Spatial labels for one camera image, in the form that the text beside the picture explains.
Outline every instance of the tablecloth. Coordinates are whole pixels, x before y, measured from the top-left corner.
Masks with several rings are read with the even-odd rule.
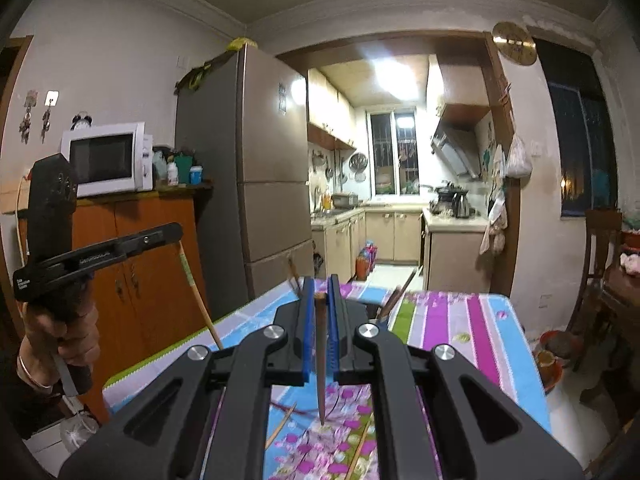
[[[326,282],[316,280],[316,290]],[[345,298],[382,304],[391,290],[348,283],[340,286]],[[272,322],[281,304],[295,301],[287,283],[216,323],[225,347],[238,344],[249,333]],[[520,323],[508,298],[495,294],[408,292],[392,311],[389,330],[407,344],[431,349],[448,342],[550,432],[550,421],[540,377]],[[103,389],[105,404],[116,412],[193,344],[216,349],[203,329],[165,351],[111,378]],[[268,480],[332,480],[346,473],[355,460],[353,480],[377,480],[375,423],[368,386],[326,384],[328,423],[318,421],[315,375],[303,388],[274,386],[267,435],[273,433],[286,407],[296,412],[265,452]]]

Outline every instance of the window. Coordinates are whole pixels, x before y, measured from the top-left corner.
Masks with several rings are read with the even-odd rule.
[[[556,117],[562,216],[615,207],[616,155],[609,112],[593,61],[586,54],[536,40]]]
[[[418,195],[414,112],[369,114],[373,195]]]

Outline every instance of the wooden door frame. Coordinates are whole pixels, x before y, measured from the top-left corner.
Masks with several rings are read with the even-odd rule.
[[[401,30],[341,38],[284,52],[281,61],[306,77],[311,68],[382,56],[436,54],[448,64],[476,64],[494,119],[495,140],[508,153],[513,139],[511,100],[502,100],[508,85],[502,62],[490,32],[468,30]],[[505,248],[495,258],[491,292],[509,296],[513,286],[520,233],[520,181],[507,179],[506,205],[509,225]]]
[[[33,40],[33,36],[25,36],[24,38],[9,38],[9,41],[4,48],[18,48],[18,55],[15,57],[14,65],[9,72],[9,77],[4,85],[2,91],[2,97],[0,98],[0,145],[2,144],[2,138],[4,136],[4,129],[6,126],[6,117],[9,111],[9,102],[11,96],[14,94],[15,83],[18,79],[18,73],[24,62],[24,57],[27,55],[27,50]],[[6,260],[4,259],[4,243],[0,237],[0,288],[2,288],[2,294],[4,295],[4,301],[6,303],[9,314],[14,322],[17,335],[22,338],[24,336],[24,327],[22,325],[22,319],[20,318],[20,312],[18,311],[17,304],[14,299],[14,289],[11,285],[11,279],[6,267]]]

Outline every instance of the human hand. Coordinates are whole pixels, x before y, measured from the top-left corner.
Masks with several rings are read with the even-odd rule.
[[[90,365],[100,355],[91,280],[82,284],[76,313],[78,318],[65,324],[37,305],[28,304],[23,310],[25,337],[20,357],[31,378],[43,386],[51,386],[60,378],[52,352],[75,366]]]

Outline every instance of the wrist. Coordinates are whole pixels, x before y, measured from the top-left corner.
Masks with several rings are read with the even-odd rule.
[[[34,389],[39,390],[38,385],[48,388],[58,382],[60,376],[51,355],[36,352],[27,337],[23,338],[18,355],[24,365],[26,377],[20,373],[20,363],[18,363],[18,376]]]

